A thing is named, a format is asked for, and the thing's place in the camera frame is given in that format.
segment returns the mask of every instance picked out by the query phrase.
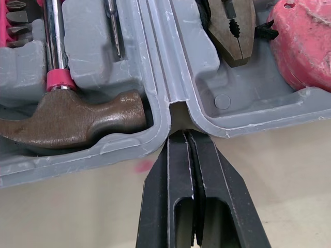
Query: screwdriver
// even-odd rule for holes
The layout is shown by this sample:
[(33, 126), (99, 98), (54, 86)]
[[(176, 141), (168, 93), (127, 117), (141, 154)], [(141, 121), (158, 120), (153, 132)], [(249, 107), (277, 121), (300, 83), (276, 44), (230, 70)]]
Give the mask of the screwdriver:
[(117, 55), (119, 56), (119, 58), (121, 58), (122, 55), (121, 55), (121, 49), (119, 47), (119, 37), (118, 37), (118, 29), (117, 29), (117, 21), (116, 21), (117, 10), (115, 7), (114, 0), (104, 0), (104, 7), (106, 9), (106, 15), (111, 22)]

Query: pink tool handle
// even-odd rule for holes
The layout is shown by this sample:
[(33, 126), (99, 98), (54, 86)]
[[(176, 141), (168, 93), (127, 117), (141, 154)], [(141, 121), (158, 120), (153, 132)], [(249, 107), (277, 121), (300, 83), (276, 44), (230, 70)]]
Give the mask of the pink tool handle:
[(77, 90), (76, 84), (71, 78), (70, 71), (66, 69), (54, 69), (47, 73), (47, 92), (50, 92), (52, 88), (57, 86), (68, 86), (72, 90)]
[(7, 21), (6, 14), (9, 12), (6, 3), (8, 0), (0, 0), (0, 48), (6, 47), (7, 42), (15, 41), (7, 33), (7, 28), (11, 27)]

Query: tool case compartment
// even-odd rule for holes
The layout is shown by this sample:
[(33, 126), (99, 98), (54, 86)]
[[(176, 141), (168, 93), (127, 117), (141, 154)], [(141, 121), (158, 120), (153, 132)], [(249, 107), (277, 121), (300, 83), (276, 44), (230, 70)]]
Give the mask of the tool case compartment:
[[(254, 4), (257, 24), (264, 23), (275, 2)], [(245, 66), (230, 68), (220, 60), (194, 0), (117, 1), (121, 60), (113, 55), (103, 0), (65, 0), (62, 10), (70, 73), (80, 98), (103, 103), (137, 89), (148, 128), (71, 150), (0, 137), (0, 188), (143, 157), (166, 140), (169, 105), (175, 102), (186, 102), (197, 127), (218, 137), (330, 118), (331, 94), (318, 88), (294, 92), (279, 74), (267, 41), (255, 40)], [(45, 93), (43, 33), (42, 21), (36, 20), (34, 41), (0, 48), (0, 118), (31, 116)]]

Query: beige floor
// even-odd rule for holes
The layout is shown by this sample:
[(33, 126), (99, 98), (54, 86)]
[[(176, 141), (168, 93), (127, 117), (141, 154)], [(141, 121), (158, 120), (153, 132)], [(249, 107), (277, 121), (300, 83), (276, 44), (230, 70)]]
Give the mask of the beige floor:
[[(181, 114), (173, 119), (187, 126)], [(273, 247), (331, 247), (330, 127), (215, 139), (245, 179)], [(134, 247), (147, 175), (137, 173), (140, 161), (0, 190), (0, 247)]]

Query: hammer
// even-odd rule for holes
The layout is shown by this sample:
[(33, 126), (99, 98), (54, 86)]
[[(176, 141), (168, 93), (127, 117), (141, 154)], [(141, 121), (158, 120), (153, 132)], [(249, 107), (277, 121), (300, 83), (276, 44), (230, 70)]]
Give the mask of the hammer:
[(33, 116), (24, 120), (0, 119), (0, 135), (42, 148), (91, 145), (110, 133), (135, 133), (146, 128), (138, 91), (119, 94), (113, 101), (90, 105), (79, 99), (68, 70), (64, 49), (61, 0), (44, 0), (47, 40), (47, 93)]

